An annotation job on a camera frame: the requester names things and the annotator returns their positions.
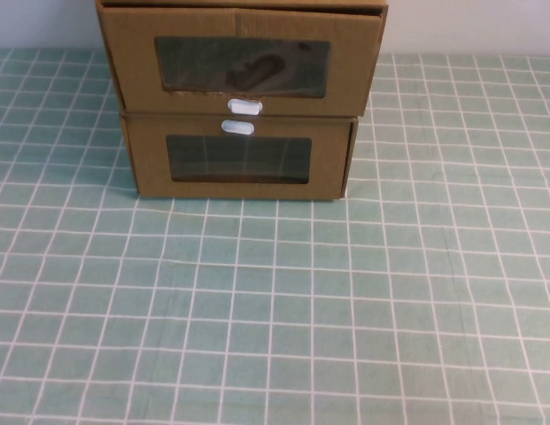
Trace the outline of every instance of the drawer front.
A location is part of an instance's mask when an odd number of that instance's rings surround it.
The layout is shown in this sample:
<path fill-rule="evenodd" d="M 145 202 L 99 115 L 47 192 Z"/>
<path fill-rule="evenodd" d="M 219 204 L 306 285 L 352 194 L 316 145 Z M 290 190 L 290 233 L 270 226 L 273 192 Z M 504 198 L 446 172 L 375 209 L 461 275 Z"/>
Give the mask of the drawer front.
<path fill-rule="evenodd" d="M 147 197 L 340 198 L 352 126 L 339 119 L 125 118 L 137 187 Z"/>
<path fill-rule="evenodd" d="M 261 115 L 365 112 L 381 18 L 205 8 L 103 8 L 128 112 Z"/>

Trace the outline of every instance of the white drawer handle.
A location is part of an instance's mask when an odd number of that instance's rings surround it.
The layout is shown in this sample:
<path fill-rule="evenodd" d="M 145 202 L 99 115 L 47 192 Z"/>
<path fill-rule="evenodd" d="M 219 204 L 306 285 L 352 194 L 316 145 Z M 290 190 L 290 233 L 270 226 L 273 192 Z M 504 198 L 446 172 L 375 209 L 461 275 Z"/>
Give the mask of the white drawer handle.
<path fill-rule="evenodd" d="M 255 131 L 255 126 L 251 122 L 225 120 L 221 123 L 221 129 L 226 133 L 234 133 L 236 135 L 252 135 Z"/>
<path fill-rule="evenodd" d="M 263 104 L 253 100 L 231 99 L 228 108 L 233 113 L 240 115 L 259 115 L 263 110 Z"/>

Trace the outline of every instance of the stacked drawers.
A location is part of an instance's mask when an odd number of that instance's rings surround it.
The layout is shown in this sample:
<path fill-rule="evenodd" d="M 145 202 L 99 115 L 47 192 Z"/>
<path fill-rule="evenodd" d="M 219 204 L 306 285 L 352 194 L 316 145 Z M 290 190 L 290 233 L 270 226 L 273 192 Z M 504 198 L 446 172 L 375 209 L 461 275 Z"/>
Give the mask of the stacked drawers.
<path fill-rule="evenodd" d="M 384 0 L 97 9 L 142 196 L 343 196 Z"/>

